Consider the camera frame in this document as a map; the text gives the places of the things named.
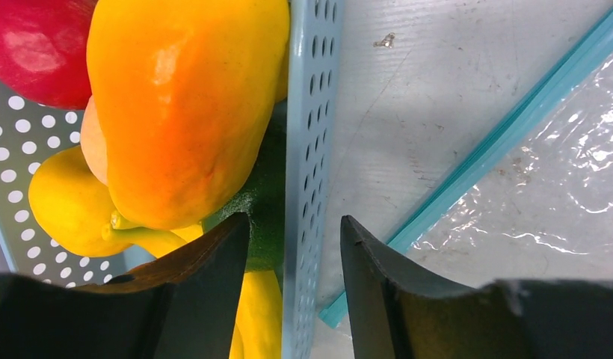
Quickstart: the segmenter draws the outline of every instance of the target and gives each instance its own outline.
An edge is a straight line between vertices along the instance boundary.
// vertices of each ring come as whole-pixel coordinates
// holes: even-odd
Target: ziplock bag
[[[602,80],[600,76],[611,78]],[[613,202],[613,164],[606,167],[607,171],[600,169],[607,162],[613,162],[613,8],[422,202],[388,246],[406,253],[421,239],[408,254],[410,258],[429,269],[431,261],[438,274],[469,285],[480,285],[481,277],[482,282],[493,277],[542,277],[542,271],[556,277],[560,273],[568,277],[613,275],[613,267],[604,262],[604,255],[613,258],[613,204],[607,205],[605,212],[586,211],[603,211],[604,200]],[[583,172],[577,172],[577,166],[584,166]],[[564,193],[573,197],[567,198]],[[518,200],[522,207],[518,207],[519,213],[511,202],[517,206],[520,196],[523,202]],[[600,219],[592,216],[599,214]],[[600,239],[592,241],[595,236]],[[529,238],[532,245],[527,245]],[[452,274],[475,269],[484,271],[484,275],[471,271],[450,277],[449,271],[444,272],[444,260],[431,259],[432,254],[449,252],[439,251],[444,245],[457,248],[461,257],[466,257],[447,267]],[[505,246],[505,250],[498,251],[499,246]],[[551,251],[551,257],[547,252],[540,271],[533,269],[533,262],[520,259],[540,258],[544,251]],[[599,252],[602,254],[592,255],[583,269],[571,263],[580,257],[589,258],[578,253]],[[488,263],[480,262],[481,258]],[[549,268],[544,269],[547,261]],[[601,263],[603,270],[587,270],[595,263]],[[517,270],[521,267],[531,271]],[[575,272],[567,271],[574,267]],[[347,312],[342,293],[320,312],[320,318],[336,327]]]

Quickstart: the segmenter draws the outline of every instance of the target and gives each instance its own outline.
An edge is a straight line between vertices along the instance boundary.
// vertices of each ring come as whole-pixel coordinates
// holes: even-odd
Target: white table surface
[[[613,0],[346,4],[318,308],[342,289],[340,218],[390,236]],[[348,317],[316,319],[311,358],[353,357]]]

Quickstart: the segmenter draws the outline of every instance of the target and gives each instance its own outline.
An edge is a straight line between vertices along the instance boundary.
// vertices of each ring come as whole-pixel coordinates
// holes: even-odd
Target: scratch mark
[[[396,209],[399,208],[394,203],[390,202],[390,196],[381,196],[381,197],[383,197],[383,200],[390,203],[391,206],[395,207]]]
[[[399,121],[399,126],[401,126],[402,129],[405,129],[405,121],[402,121],[401,118],[399,118],[399,114],[395,114],[395,116],[397,117],[397,121]]]
[[[476,60],[476,65],[474,66],[474,71],[478,72],[478,67],[481,64],[481,54],[478,53],[478,59]]]
[[[395,72],[392,73],[392,76],[390,76],[390,79],[388,79],[388,82],[386,82],[386,84],[384,85],[384,87],[381,90],[381,92],[377,95],[375,100],[368,107],[368,110],[366,110],[366,112],[362,116],[362,119],[360,120],[359,125],[357,125],[357,129],[355,130],[355,133],[351,137],[351,141],[348,142],[348,146],[349,147],[353,144],[353,141],[355,140],[355,137],[357,137],[357,133],[360,131],[362,125],[364,124],[364,121],[366,121],[366,118],[368,117],[368,113],[370,113],[370,110],[372,110],[372,108],[375,106],[375,103],[377,103],[377,101],[379,101],[379,99],[381,98],[383,93],[386,92],[386,89],[388,88],[388,86],[390,86],[390,82],[392,82],[392,80],[395,78],[395,76],[397,76],[397,73],[401,69],[401,66],[403,66],[404,62],[407,60],[408,56],[410,56],[410,54],[412,53],[413,50],[414,50],[414,47],[411,47],[410,50],[407,52],[407,54],[404,56],[404,59],[401,60],[401,62],[399,63],[399,65],[395,69]],[[344,161],[346,160],[346,156],[347,155],[348,155],[348,148],[346,149],[346,152],[344,152],[344,155],[342,155],[342,158],[341,158],[341,160],[339,162],[340,166],[337,168],[337,171],[335,173],[335,177],[333,178],[333,181],[330,184],[331,189],[335,188],[335,184],[337,183],[337,179],[339,177],[339,172],[341,171],[341,169],[343,167],[343,166],[341,166],[341,164],[344,163]]]
[[[514,89],[511,91],[511,95],[516,96],[516,93],[518,92],[519,88],[520,88],[520,77],[516,79],[516,83],[514,84]]]
[[[518,63],[518,46],[516,42],[516,9],[514,1],[511,0],[511,36],[514,38],[514,61],[516,64],[516,73],[520,76],[520,65]]]
[[[545,255],[542,255],[542,257],[544,257],[544,260],[546,260],[546,266],[544,266],[544,270],[542,271],[542,274],[546,274],[546,271],[549,270],[549,258]]]
[[[514,205],[514,208],[516,209],[516,211],[518,212],[518,214],[519,214],[519,215],[522,215],[523,211],[521,211],[521,210],[518,208],[518,206],[516,206],[516,204],[515,204],[513,201],[511,201],[511,204],[513,204],[513,205]]]

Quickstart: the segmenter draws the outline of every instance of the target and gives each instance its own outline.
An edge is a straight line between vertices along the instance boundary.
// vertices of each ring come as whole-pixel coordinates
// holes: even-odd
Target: perforated tray
[[[318,285],[344,0],[294,0],[287,102],[283,358],[310,354]],[[11,271],[62,286],[104,283],[141,251],[85,258],[65,251],[31,215],[31,175],[79,143],[80,111],[24,100],[0,83],[0,244]]]

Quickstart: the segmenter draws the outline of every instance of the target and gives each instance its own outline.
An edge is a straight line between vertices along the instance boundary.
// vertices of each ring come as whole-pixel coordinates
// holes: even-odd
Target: stain
[[[388,202],[391,206],[395,207],[395,209],[399,208],[394,203],[390,202],[390,196],[381,196],[381,197],[383,197],[383,200]]]
[[[405,129],[405,121],[403,121],[401,118],[399,118],[399,114],[395,114],[395,116],[397,117],[397,121],[399,121],[399,126],[402,129]]]
[[[381,41],[373,42],[372,47],[387,47],[389,49],[395,47],[395,33],[391,32],[386,35]]]
[[[519,88],[520,88],[520,77],[516,80],[516,83],[514,84],[514,87],[511,90],[511,95],[516,96],[516,93],[518,92]]]

